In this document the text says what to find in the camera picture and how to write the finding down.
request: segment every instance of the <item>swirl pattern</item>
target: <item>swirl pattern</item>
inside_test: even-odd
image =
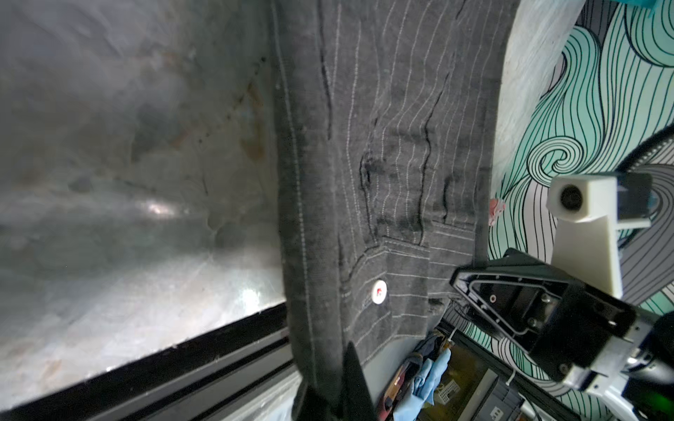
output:
[[[554,176],[611,171],[642,141],[674,121],[674,0],[654,10],[588,0],[535,108],[496,198],[505,211],[489,231],[489,256],[509,247],[550,262],[556,220],[545,207]],[[628,302],[674,311],[674,145],[639,170],[654,177],[657,207],[649,230],[623,250]],[[629,232],[622,232],[621,238]],[[587,420],[608,420],[595,397],[551,381],[507,339],[497,340],[452,307],[446,319]]]

